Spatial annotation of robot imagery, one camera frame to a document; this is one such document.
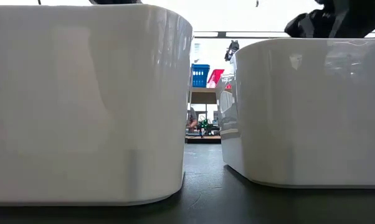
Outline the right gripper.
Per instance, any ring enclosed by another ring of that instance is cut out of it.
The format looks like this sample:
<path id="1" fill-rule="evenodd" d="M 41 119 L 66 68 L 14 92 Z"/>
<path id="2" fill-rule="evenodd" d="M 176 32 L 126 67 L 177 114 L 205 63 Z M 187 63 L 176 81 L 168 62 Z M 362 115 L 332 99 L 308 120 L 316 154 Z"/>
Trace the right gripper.
<path id="1" fill-rule="evenodd" d="M 315 16 L 316 38 L 363 38 L 375 29 L 375 0 L 324 0 Z"/>

